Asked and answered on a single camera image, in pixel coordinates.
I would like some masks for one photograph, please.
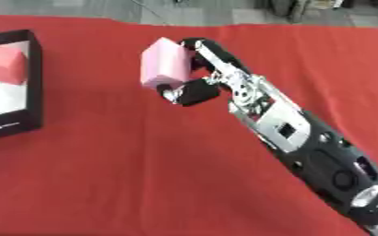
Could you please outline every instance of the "black box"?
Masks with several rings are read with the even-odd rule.
[[[41,46],[34,34],[27,29],[1,32],[0,62],[3,62],[0,64],[2,79],[0,79],[0,136],[10,136],[40,128],[42,124]],[[24,75],[24,77],[18,80],[14,79],[18,78],[17,76],[10,75]]]

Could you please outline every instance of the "gray floor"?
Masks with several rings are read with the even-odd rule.
[[[266,9],[267,0],[0,0],[0,15],[45,15],[113,18],[142,24],[216,26],[226,24],[289,24]],[[352,9],[310,9],[300,24],[376,27],[378,7],[359,0]]]

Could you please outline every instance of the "wire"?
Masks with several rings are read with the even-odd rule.
[[[160,19],[160,21],[162,21],[162,23],[166,26],[170,26],[170,24],[165,20],[165,18],[163,18],[161,15],[159,15],[156,11],[152,10],[150,7],[142,4],[142,3],[139,3],[137,2],[137,0],[130,0],[132,2],[134,2],[135,4],[139,5],[139,6],[142,6],[143,8],[145,8],[147,11],[151,12],[153,15],[155,15],[157,18]]]

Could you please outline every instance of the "robotic arm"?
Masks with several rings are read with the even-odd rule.
[[[230,113],[285,167],[335,211],[378,236],[378,166],[367,155],[214,41],[189,38],[181,45],[195,51],[192,69],[205,67],[210,76],[176,89],[159,85],[164,99],[191,106],[228,89]]]

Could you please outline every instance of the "red table surface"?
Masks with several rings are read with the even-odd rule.
[[[0,17],[43,47],[45,126],[0,138],[0,233],[364,235],[228,113],[139,83],[159,37],[208,37],[378,162],[378,29]]]

